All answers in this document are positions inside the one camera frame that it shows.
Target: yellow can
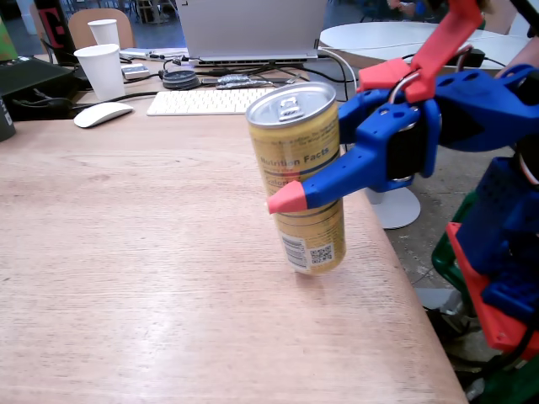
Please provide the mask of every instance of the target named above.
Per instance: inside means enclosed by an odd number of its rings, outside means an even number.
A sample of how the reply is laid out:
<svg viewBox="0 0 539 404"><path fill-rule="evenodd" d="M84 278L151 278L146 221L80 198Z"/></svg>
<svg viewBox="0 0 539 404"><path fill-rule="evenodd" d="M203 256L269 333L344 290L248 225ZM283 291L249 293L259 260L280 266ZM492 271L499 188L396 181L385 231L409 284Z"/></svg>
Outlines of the yellow can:
<svg viewBox="0 0 539 404"><path fill-rule="evenodd" d="M247 110L249 131L268 196L305 181L340 156L335 90L321 82L279 88ZM346 253L343 200L296 213L277 213L288 263L303 274L335 268Z"/></svg>

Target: pull tab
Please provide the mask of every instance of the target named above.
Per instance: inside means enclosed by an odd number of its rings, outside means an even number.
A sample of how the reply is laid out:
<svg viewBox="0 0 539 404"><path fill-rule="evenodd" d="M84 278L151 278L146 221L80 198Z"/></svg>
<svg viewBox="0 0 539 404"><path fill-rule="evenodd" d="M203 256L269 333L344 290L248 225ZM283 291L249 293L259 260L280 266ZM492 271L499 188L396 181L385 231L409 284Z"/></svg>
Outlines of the pull tab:
<svg viewBox="0 0 539 404"><path fill-rule="evenodd" d="M296 97L285 98L279 105L279 122L285 120L294 120L303 116L302 108L297 102Z"/></svg>

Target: laptop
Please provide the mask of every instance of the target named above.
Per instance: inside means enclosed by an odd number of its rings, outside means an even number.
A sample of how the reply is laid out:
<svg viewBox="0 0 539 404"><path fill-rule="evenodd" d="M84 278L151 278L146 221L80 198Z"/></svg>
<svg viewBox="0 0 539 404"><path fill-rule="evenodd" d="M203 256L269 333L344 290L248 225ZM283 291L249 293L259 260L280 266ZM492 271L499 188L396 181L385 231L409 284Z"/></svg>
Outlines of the laptop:
<svg viewBox="0 0 539 404"><path fill-rule="evenodd" d="M199 65L316 59L328 0L176 0Z"/></svg>

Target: round white table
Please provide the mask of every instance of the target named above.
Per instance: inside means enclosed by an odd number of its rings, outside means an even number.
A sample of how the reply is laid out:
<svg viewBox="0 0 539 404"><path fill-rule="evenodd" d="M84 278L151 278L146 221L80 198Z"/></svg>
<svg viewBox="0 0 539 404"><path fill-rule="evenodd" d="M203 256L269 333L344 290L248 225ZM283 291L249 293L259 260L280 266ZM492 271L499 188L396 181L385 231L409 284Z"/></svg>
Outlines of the round white table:
<svg viewBox="0 0 539 404"><path fill-rule="evenodd" d="M324 30L320 42L321 46L335 48L335 52L350 65L363 68L416 53L437 26L413 22L346 24ZM467 43L485 52L486 57L506 65L528 40L526 37L476 30ZM501 66L484 61L481 68L494 74ZM455 67L448 66L441 73L454 71ZM419 217L421 205L409 189L396 189L384 194L367 189L367 196L384 229L407 226Z"/></svg>
<svg viewBox="0 0 539 404"><path fill-rule="evenodd" d="M320 42L321 46L340 50L339 54L348 63L362 68L417 52L437 26L412 22L346 24L324 30ZM485 52L486 57L506 65L528 40L521 36L477 30L467 43ZM498 71L501 66L484 61L481 68Z"/></svg>

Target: pink gripper tip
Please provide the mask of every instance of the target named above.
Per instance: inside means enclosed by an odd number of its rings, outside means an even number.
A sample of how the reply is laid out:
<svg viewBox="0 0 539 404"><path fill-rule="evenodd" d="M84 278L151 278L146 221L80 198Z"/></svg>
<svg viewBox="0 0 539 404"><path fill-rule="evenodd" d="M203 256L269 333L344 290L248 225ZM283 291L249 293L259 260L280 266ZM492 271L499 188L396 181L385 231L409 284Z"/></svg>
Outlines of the pink gripper tip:
<svg viewBox="0 0 539 404"><path fill-rule="evenodd" d="M302 183L292 181L276 194L268 197L268 211L270 214L298 212L307 209L307 198Z"/></svg>

